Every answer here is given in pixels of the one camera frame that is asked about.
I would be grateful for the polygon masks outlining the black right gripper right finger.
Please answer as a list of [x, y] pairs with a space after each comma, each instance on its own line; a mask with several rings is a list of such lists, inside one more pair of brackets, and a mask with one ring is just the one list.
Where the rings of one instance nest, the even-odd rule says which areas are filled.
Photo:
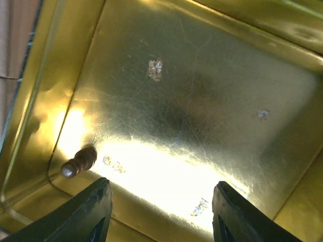
[[225, 181], [214, 188], [212, 212], [214, 241], [300, 241]]

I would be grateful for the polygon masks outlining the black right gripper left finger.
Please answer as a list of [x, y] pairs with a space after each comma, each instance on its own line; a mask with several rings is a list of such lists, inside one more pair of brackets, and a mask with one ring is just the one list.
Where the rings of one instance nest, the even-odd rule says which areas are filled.
[[106, 241], [112, 209], [110, 181], [102, 177], [3, 241]]

